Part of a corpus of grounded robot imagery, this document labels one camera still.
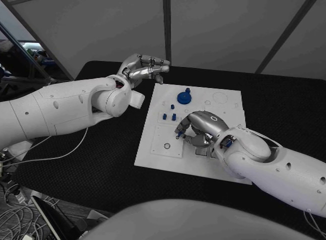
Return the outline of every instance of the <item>black tablecloth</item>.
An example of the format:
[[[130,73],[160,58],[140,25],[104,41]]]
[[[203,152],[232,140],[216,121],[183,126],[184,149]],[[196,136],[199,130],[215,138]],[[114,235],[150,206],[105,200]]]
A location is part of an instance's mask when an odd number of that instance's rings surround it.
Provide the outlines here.
[[[76,79],[115,74],[119,65],[91,61]],[[167,84],[239,90],[246,127],[326,162],[326,81],[174,66],[163,76]],[[141,109],[128,107],[121,117],[92,126],[78,150],[65,158],[20,164],[14,181],[58,199],[109,212],[157,199],[216,203],[318,238],[303,212],[254,185],[134,166],[153,89],[154,81],[144,80],[134,89],[145,96]],[[24,160],[63,155],[83,133],[52,137]],[[326,219],[317,217],[317,221],[326,230]]]

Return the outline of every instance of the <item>blue knob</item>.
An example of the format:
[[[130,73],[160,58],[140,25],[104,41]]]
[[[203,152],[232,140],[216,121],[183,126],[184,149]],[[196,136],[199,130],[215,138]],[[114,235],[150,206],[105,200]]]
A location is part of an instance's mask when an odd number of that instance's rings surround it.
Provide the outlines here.
[[[186,91],[180,92],[177,95],[177,102],[180,104],[189,104],[192,101],[190,89],[186,88]]]

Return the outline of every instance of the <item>circular hole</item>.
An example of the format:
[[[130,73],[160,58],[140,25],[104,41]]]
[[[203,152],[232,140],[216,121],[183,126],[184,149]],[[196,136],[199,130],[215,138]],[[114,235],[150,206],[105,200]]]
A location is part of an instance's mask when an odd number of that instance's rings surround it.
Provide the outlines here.
[[[287,169],[287,170],[291,169],[291,163],[290,163],[290,162],[285,164],[285,169]]]
[[[324,177],[320,178],[318,183],[320,183],[321,185],[326,184],[326,178],[324,178]]]

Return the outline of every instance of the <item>black mat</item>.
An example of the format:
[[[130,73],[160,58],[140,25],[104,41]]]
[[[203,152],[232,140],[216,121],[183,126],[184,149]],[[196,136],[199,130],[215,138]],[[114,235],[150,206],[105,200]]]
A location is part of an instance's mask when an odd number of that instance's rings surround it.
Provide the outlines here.
[[[115,74],[118,67],[118,62],[88,62],[78,80]],[[164,83],[239,90],[246,127],[326,162],[326,81],[171,67]],[[145,95],[141,109],[128,107],[121,117],[91,127],[68,157],[19,165],[14,181],[58,199],[109,212],[157,199],[200,200],[256,214],[320,238],[303,212],[255,186],[134,166],[153,88],[154,82],[144,80],[134,89]],[[52,137],[24,159],[63,155],[83,132]],[[326,219],[316,219],[326,230]]]

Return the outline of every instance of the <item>white board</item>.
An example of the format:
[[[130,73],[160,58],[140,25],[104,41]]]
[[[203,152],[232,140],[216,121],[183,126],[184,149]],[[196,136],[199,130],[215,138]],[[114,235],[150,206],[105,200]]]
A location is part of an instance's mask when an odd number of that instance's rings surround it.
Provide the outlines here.
[[[177,94],[186,88],[190,89],[192,101],[183,105],[177,102]],[[194,111],[212,112],[229,127],[239,124],[246,126],[239,91],[156,83],[134,165],[251,185],[248,179],[228,175],[219,160],[210,156],[210,148],[194,148],[181,139],[176,139],[174,129]],[[190,128],[186,134],[194,136]]]

